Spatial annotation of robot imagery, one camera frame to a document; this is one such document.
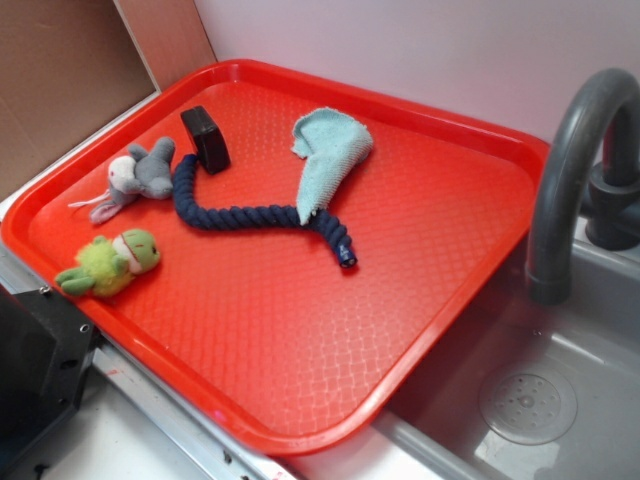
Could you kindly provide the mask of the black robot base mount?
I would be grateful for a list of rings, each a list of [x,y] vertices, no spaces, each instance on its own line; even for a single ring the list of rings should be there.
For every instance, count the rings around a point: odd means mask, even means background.
[[[57,290],[1,290],[1,477],[79,409],[93,322]]]

